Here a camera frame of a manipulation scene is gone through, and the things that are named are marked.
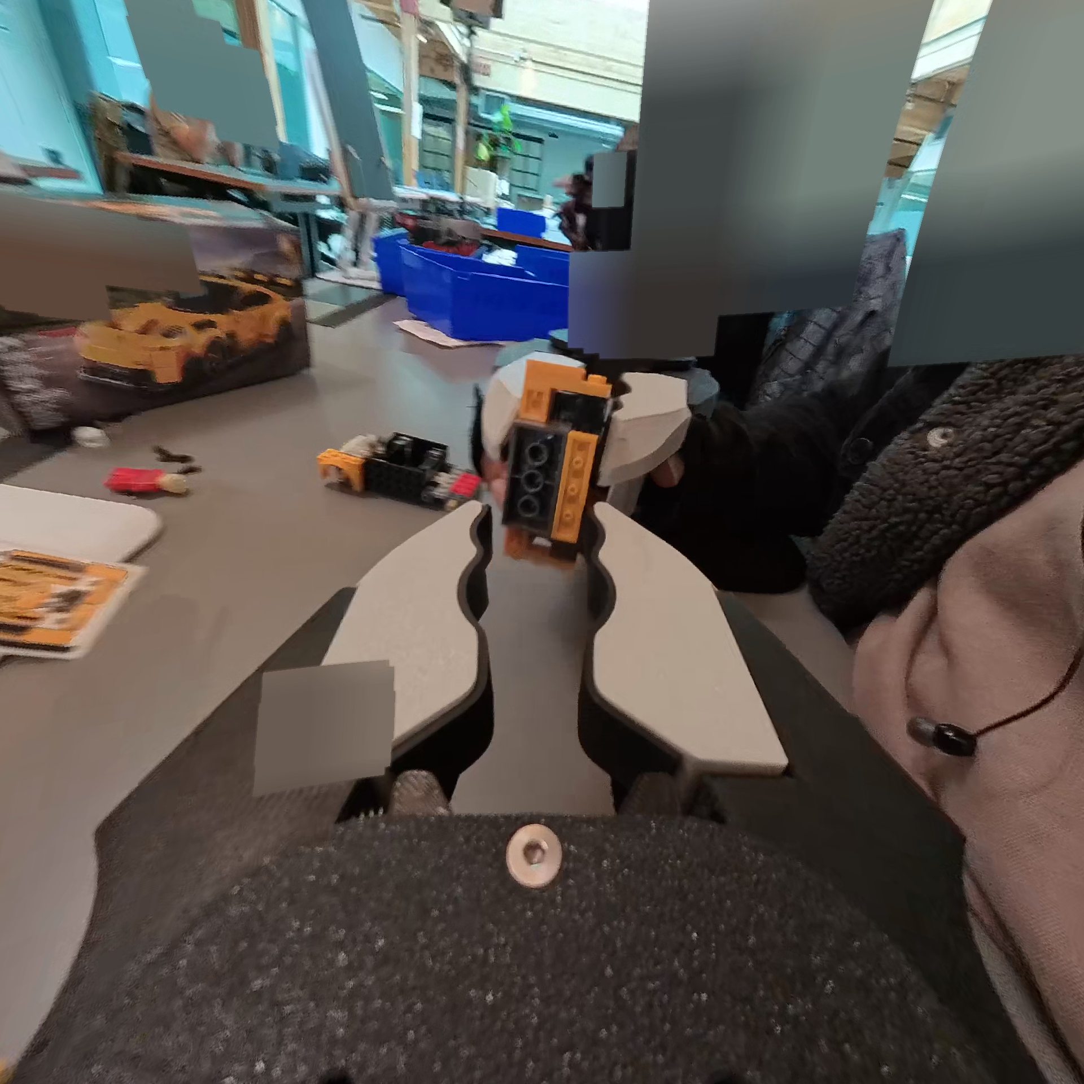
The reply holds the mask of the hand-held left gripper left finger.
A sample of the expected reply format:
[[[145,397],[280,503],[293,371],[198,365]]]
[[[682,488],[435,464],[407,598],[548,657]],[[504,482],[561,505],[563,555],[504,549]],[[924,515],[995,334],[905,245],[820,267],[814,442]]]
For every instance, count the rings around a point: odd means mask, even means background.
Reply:
[[[492,508],[472,500],[411,535],[363,576],[325,666],[388,663],[391,766],[472,766],[493,721],[489,646]]]

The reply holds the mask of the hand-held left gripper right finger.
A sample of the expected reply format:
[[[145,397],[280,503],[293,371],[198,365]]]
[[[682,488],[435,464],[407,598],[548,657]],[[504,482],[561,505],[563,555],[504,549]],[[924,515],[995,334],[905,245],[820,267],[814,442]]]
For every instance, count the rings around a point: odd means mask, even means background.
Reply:
[[[610,504],[589,512],[580,745],[618,793],[647,775],[688,806],[706,777],[779,779],[779,734],[708,578]]]

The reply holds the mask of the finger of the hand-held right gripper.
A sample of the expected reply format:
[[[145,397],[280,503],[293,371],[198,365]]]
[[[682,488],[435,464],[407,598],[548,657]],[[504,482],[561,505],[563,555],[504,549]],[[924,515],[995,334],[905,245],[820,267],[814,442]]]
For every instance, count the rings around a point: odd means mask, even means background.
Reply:
[[[506,478],[509,429],[521,406],[527,363],[519,358],[498,367],[488,384],[475,388],[474,466],[485,483]]]
[[[643,478],[678,453],[692,412],[688,382],[660,373],[625,373],[611,411],[597,469],[601,487]]]

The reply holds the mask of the orange and black lego assembly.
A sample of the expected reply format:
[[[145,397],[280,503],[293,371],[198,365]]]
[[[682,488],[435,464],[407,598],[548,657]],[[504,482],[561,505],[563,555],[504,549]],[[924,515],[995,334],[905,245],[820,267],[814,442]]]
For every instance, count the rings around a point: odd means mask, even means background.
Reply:
[[[522,357],[500,375],[511,379],[513,406],[505,438],[505,554],[570,567],[595,492],[612,386],[552,354]]]

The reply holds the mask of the partly built lego car chassis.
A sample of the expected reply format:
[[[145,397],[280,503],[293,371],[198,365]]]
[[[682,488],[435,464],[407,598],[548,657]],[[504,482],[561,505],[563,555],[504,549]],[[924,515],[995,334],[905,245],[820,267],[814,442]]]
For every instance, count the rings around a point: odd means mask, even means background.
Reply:
[[[482,491],[477,474],[451,463],[446,444],[402,433],[356,436],[318,454],[317,468],[323,483],[343,492],[441,512]]]

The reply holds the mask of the red lego minifigure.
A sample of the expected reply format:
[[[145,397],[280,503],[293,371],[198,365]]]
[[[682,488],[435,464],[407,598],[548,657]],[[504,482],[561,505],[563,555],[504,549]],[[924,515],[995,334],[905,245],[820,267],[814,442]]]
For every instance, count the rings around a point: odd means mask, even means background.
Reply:
[[[183,496],[190,492],[186,476],[170,470],[116,468],[104,480],[104,487],[116,495]]]

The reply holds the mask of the white paper sheet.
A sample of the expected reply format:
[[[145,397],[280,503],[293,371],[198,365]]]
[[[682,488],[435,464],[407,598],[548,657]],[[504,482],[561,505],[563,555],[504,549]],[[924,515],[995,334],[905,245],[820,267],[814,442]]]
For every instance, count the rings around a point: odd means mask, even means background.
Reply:
[[[401,318],[395,321],[395,326],[397,330],[404,332],[404,334],[412,336],[420,341],[425,341],[443,349],[459,349],[472,346],[483,345],[479,344],[477,340],[462,339],[450,336],[446,332],[436,330],[428,323],[414,320],[413,318]]]

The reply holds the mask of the blue plastic bin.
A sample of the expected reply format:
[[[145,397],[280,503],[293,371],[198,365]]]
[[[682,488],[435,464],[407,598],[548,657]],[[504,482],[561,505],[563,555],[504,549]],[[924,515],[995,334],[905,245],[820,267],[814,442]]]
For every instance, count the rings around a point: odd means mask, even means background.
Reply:
[[[549,217],[541,211],[500,205],[495,225],[483,230],[491,243],[503,247],[530,247],[544,251],[571,251],[567,238],[550,235]]]
[[[373,237],[373,263],[385,294],[405,296],[402,251],[410,244],[405,228],[385,230]]]
[[[568,285],[517,264],[401,248],[408,311],[415,320],[464,341],[516,343],[568,330]]]

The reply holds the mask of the dark quilted jacket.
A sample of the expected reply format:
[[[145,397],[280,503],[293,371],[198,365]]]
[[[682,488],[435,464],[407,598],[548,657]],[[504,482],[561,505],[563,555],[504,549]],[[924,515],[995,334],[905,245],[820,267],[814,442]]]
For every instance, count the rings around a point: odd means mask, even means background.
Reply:
[[[902,229],[865,238],[851,300],[773,318],[746,406],[863,375],[891,344],[908,268]]]

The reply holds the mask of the black fleece jacket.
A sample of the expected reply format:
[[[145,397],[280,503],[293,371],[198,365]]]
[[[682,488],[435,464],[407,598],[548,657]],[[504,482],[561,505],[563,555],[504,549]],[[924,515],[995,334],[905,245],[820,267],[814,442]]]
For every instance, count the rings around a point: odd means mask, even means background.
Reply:
[[[1082,354],[966,366],[847,493],[808,565],[813,601],[846,633],[899,610],[1082,454]]]

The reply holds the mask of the cardboard box with yellow car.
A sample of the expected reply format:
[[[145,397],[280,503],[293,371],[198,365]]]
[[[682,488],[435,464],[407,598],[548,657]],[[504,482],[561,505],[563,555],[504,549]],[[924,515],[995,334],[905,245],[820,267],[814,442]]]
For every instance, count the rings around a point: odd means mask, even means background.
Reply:
[[[298,230],[233,202],[2,185],[2,431],[69,430],[309,366]]]

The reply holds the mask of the grey board on white stand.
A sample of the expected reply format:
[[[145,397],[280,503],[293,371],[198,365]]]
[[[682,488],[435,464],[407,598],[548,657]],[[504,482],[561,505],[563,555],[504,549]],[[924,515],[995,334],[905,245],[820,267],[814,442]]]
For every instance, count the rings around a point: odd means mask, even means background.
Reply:
[[[353,4],[304,1],[304,10],[317,48],[320,105],[344,202],[349,209],[362,202],[393,208],[393,175],[372,100]]]

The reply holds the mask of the book stand with white base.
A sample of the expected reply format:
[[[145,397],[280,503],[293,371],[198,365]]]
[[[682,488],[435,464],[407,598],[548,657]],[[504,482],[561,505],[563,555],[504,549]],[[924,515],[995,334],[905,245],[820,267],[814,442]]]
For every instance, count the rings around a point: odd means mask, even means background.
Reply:
[[[162,535],[153,509],[92,496],[1,486],[1,549],[73,558],[132,562]]]

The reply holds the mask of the pink hoodie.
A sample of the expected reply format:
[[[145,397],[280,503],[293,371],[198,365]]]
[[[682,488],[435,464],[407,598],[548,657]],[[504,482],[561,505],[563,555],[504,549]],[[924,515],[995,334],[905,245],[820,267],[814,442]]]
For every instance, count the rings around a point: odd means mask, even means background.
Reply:
[[[874,618],[859,718],[965,840],[972,934],[1049,1082],[1082,1082],[1083,466]]]

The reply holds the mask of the wooden desk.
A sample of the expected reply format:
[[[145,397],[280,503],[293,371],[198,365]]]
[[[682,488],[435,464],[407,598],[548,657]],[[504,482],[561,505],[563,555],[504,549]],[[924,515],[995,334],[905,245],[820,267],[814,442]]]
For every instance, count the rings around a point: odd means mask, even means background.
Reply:
[[[139,169],[173,183],[197,182],[205,186],[240,194],[247,201],[268,206],[284,204],[287,212],[305,207],[346,201],[335,182],[289,180],[225,166],[211,166],[121,152],[115,155],[119,166]]]

